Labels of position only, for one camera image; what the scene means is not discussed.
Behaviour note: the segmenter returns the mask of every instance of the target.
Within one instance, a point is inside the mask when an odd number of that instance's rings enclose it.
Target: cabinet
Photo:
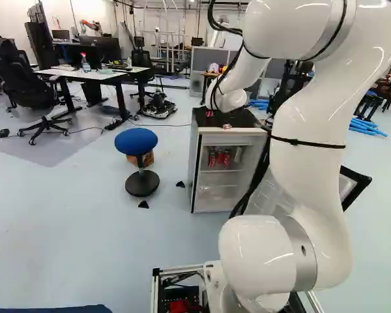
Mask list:
[[[218,127],[206,108],[193,109],[187,194],[192,213],[231,211],[247,191],[267,133],[248,110]]]

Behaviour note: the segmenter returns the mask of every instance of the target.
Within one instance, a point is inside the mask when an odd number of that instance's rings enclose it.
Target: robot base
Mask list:
[[[220,261],[207,262],[203,266],[204,277],[211,313],[271,313],[279,312],[286,306],[289,293],[264,295],[258,302],[239,301],[233,290],[229,287],[223,274]]]
[[[166,119],[171,114],[175,113],[178,109],[175,106],[175,103],[170,102],[168,100],[164,101],[165,108],[160,109],[156,106],[152,106],[150,104],[142,107],[141,110],[138,111],[138,114],[146,115],[152,117],[154,119]]]

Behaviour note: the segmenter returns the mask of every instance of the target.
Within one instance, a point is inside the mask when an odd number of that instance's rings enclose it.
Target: white desk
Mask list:
[[[132,70],[112,70],[111,74],[103,74],[97,70],[92,70],[91,72],[83,72],[82,70],[61,70],[58,68],[50,68],[48,70],[37,70],[35,74],[45,74],[45,75],[58,75],[70,78],[81,78],[83,80],[108,80],[110,78],[116,78],[119,76],[124,76],[125,74],[136,74],[148,70],[147,67],[132,67]]]
[[[97,70],[92,70],[91,72],[83,72],[82,70],[63,70],[58,68],[50,68],[48,70],[38,70],[34,72],[38,75],[46,76],[60,76],[64,78],[70,78],[76,82],[84,83],[94,83],[98,85],[112,85],[116,88],[117,102],[119,104],[120,116],[123,121],[126,121],[131,115],[130,112],[126,109],[124,104],[123,90],[122,90],[122,81],[128,76],[133,76],[136,73],[149,70],[147,67],[133,67],[130,71],[113,71],[111,74],[103,74]],[[66,79],[60,81],[61,89],[64,93],[64,98],[66,106],[68,108],[68,113],[74,113],[76,111],[74,104],[72,103],[71,94],[66,84]]]

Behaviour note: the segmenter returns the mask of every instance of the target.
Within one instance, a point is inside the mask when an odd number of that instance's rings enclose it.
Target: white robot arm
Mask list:
[[[312,60],[315,77],[278,110],[270,169],[301,203],[291,216],[240,216],[219,238],[229,287],[250,312],[282,308],[288,293],[331,288],[353,257],[339,197],[339,170],[353,112],[391,65],[387,0],[252,0],[244,47],[207,106],[230,112],[246,103],[270,59]],[[215,90],[215,103],[212,92]]]

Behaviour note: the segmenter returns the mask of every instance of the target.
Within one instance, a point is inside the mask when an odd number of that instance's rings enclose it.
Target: light blue floor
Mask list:
[[[70,88],[83,97],[78,84]],[[127,94],[135,90],[124,86],[131,110],[136,103]],[[115,105],[114,89],[102,91],[110,97],[106,104]],[[166,93],[178,112],[165,121],[137,123],[190,122],[199,98],[185,90]],[[0,128],[25,126],[4,112],[5,99],[0,98]],[[351,277],[317,293],[328,313],[391,312],[391,113],[378,113],[374,120],[390,134],[388,140],[348,134],[345,165],[372,176],[373,182],[346,213],[355,252]],[[95,114],[83,114],[79,121],[87,127],[109,122]],[[139,209],[124,191],[124,180],[136,169],[113,141],[128,127],[134,125],[103,133],[52,168],[0,152],[0,306],[102,303],[116,313],[148,312],[153,267],[217,259],[218,233],[227,214],[191,215],[184,190],[175,187],[186,179],[189,127],[147,127],[159,138],[152,170],[161,178],[149,210]],[[85,134],[72,134],[70,140],[75,136]],[[26,139],[8,140],[37,148]]]

